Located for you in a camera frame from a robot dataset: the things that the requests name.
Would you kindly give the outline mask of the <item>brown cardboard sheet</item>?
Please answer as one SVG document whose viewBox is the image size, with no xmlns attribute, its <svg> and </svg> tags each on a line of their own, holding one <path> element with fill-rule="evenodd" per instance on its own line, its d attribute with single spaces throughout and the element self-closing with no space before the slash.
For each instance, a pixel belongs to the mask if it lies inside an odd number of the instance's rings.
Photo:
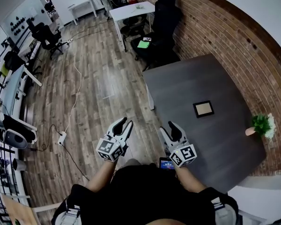
<svg viewBox="0 0 281 225">
<path fill-rule="evenodd" d="M 35 210 L 1 194 L 1 199 L 13 225 L 41 225 Z"/>
</svg>

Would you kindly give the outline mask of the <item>black swivel office chair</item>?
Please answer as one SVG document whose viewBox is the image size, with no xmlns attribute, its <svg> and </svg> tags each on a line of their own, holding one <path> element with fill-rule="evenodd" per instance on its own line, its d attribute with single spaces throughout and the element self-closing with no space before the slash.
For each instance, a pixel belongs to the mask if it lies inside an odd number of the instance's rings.
<svg viewBox="0 0 281 225">
<path fill-rule="evenodd" d="M 56 33 L 53 34 L 49 26 L 41 22 L 35 26 L 31 23 L 29 25 L 29 29 L 32 33 L 32 37 L 39 41 L 45 50 L 50 52 L 50 60 L 52 60 L 52 56 L 56 51 L 63 54 L 60 47 L 65 44 L 69 45 L 68 42 L 62 42 L 59 28 L 57 28 Z"/>
</svg>

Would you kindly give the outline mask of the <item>person's black shirt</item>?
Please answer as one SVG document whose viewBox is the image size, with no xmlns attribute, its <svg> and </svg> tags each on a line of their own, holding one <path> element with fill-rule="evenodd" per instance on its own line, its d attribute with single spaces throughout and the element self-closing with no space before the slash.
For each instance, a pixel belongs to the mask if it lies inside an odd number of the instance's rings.
<svg viewBox="0 0 281 225">
<path fill-rule="evenodd" d="M 227 194 L 212 187 L 189 192 L 176 171 L 130 159 L 98 192 L 73 185 L 51 225 L 237 225 L 238 221 L 237 202 Z"/>
</svg>

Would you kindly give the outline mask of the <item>black smartphone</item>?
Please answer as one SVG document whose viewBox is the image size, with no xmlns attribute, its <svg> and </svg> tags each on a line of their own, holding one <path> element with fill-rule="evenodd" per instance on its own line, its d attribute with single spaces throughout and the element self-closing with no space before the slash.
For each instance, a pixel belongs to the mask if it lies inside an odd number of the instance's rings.
<svg viewBox="0 0 281 225">
<path fill-rule="evenodd" d="M 159 158 L 159 168 L 164 169 L 164 170 L 174 170 L 175 169 L 172 160 L 167 157 Z"/>
</svg>

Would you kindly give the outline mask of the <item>black bag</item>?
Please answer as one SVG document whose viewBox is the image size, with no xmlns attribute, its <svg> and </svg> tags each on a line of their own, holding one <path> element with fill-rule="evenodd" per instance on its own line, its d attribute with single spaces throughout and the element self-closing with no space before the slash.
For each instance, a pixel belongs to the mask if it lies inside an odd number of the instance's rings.
<svg viewBox="0 0 281 225">
<path fill-rule="evenodd" d="M 25 64 L 15 51 L 8 51 L 4 56 L 4 66 L 6 69 L 15 72 L 18 68 Z"/>
</svg>

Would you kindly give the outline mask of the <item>small white table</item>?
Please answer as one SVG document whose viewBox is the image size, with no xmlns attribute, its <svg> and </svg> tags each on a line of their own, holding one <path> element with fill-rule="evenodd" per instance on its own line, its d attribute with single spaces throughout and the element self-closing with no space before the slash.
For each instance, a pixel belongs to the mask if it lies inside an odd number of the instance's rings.
<svg viewBox="0 0 281 225">
<path fill-rule="evenodd" d="M 79 10 L 82 7 L 85 7 L 85 6 L 89 6 L 91 8 L 91 11 L 94 13 L 94 16 L 97 17 L 93 0 L 86 0 L 86 1 L 84 1 L 82 3 L 79 3 L 79 4 L 72 4 L 68 7 L 68 11 L 71 13 L 72 18 L 73 18 L 73 22 L 76 26 L 78 25 L 77 24 L 78 17 L 76 16 L 76 10 Z"/>
</svg>

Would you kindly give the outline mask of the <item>small framed picture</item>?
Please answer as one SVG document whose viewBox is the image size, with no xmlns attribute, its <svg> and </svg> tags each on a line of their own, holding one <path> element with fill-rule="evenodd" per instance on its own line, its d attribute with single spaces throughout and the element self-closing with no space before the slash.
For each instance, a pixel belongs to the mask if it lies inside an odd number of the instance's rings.
<svg viewBox="0 0 281 225">
<path fill-rule="evenodd" d="M 210 100 L 194 103 L 193 107 L 197 118 L 214 114 L 214 110 Z"/>
</svg>

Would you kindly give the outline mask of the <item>white office desk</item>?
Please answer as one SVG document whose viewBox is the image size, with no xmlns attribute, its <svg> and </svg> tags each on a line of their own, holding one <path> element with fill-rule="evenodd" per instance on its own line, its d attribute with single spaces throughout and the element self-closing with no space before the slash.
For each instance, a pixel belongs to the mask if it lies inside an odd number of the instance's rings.
<svg viewBox="0 0 281 225">
<path fill-rule="evenodd" d="M 23 120 L 20 120 L 19 115 L 13 115 L 13 107 L 16 100 L 16 94 L 19 93 L 22 96 L 26 96 L 26 93 L 24 93 L 23 90 L 19 88 L 23 73 L 25 73 L 39 87 L 42 86 L 42 83 L 24 65 L 22 65 L 7 79 L 7 85 L 3 89 L 4 97 L 2 99 L 2 112 L 6 115 L 9 115 L 17 122 L 23 124 L 28 129 L 37 131 L 37 128 L 35 126 L 26 123 Z"/>
</svg>

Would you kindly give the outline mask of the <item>white cup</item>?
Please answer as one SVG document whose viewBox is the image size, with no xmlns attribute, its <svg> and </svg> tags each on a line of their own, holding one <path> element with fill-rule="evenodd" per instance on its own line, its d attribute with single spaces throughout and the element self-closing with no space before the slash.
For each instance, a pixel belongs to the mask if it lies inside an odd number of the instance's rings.
<svg viewBox="0 0 281 225">
<path fill-rule="evenodd" d="M 12 166 L 15 171 L 25 171 L 27 167 L 24 161 L 16 158 L 13 159 Z"/>
</svg>

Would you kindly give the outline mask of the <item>tall black office chair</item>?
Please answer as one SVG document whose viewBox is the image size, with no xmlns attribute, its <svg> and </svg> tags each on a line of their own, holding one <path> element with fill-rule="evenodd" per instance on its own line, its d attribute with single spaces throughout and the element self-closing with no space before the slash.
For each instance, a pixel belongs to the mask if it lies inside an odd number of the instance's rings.
<svg viewBox="0 0 281 225">
<path fill-rule="evenodd" d="M 176 0 L 155 2 L 155 16 L 151 26 L 153 31 L 131 41 L 131 47 L 136 53 L 135 59 L 141 58 L 146 62 L 143 70 L 147 70 L 151 65 L 158 67 L 180 60 L 173 51 L 175 45 L 173 33 L 182 15 L 180 8 L 176 6 Z M 152 38 L 149 47 L 137 48 L 144 37 Z"/>
</svg>

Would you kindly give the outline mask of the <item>person's left forearm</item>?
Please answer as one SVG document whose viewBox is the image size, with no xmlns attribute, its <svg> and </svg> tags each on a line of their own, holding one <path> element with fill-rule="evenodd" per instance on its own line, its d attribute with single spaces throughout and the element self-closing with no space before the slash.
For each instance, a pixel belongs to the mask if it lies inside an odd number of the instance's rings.
<svg viewBox="0 0 281 225">
<path fill-rule="evenodd" d="M 110 184 L 110 181 L 115 172 L 116 165 L 117 165 L 117 161 L 111 162 L 105 160 L 99 171 L 87 183 L 86 188 L 92 192 L 98 192 L 101 189 L 103 189 L 105 186 Z"/>
</svg>

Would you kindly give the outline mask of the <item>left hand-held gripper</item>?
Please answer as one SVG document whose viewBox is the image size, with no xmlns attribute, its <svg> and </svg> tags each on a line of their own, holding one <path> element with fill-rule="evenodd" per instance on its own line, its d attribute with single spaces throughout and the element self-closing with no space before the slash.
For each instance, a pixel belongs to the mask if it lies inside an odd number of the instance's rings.
<svg viewBox="0 0 281 225">
<path fill-rule="evenodd" d="M 133 121 L 129 121 L 123 130 L 127 117 L 120 118 L 113 122 L 103 138 L 100 138 L 96 151 L 98 155 L 111 162 L 116 162 L 120 156 L 124 156 L 128 148 L 126 140 L 130 137 Z"/>
</svg>

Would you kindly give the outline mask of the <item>person's right forearm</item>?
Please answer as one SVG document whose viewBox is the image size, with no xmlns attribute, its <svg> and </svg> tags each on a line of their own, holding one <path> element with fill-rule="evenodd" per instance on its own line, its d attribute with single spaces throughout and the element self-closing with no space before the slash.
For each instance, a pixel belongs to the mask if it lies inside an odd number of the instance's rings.
<svg viewBox="0 0 281 225">
<path fill-rule="evenodd" d="M 187 191 L 199 193 L 207 188 L 186 166 L 178 167 L 175 165 L 175 171 L 177 178 Z"/>
</svg>

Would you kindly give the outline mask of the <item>whiteboard with black pieces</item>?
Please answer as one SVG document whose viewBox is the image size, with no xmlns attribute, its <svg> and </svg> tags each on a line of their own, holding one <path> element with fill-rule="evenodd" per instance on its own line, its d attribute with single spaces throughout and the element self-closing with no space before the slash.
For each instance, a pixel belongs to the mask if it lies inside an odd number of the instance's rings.
<svg viewBox="0 0 281 225">
<path fill-rule="evenodd" d="M 27 28 L 27 19 L 33 18 L 34 24 L 42 21 L 42 8 L 40 0 L 25 0 L 3 20 L 1 28 L 8 37 L 16 41 Z"/>
</svg>

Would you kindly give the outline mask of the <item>white flowers in pink vase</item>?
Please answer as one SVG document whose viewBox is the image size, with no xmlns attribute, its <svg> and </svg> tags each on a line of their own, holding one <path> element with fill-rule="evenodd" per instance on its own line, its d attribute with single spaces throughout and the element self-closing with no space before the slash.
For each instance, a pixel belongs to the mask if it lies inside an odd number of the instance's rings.
<svg viewBox="0 0 281 225">
<path fill-rule="evenodd" d="M 266 139 L 272 139 L 276 131 L 275 119 L 272 113 L 268 115 L 258 114 L 253 116 L 252 126 L 245 131 L 246 136 L 251 136 L 254 133 L 258 133 L 260 136 L 264 136 Z"/>
</svg>

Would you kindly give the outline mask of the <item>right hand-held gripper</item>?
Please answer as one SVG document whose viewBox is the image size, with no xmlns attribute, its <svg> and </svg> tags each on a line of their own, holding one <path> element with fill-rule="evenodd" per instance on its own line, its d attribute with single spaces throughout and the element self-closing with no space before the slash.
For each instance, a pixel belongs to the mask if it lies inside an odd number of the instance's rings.
<svg viewBox="0 0 281 225">
<path fill-rule="evenodd" d="M 171 128 L 171 137 L 163 127 L 160 127 L 160 132 L 170 152 L 170 159 L 177 167 L 190 164 L 197 158 L 194 145 L 190 144 L 185 131 L 178 124 L 169 121 L 168 125 Z"/>
</svg>

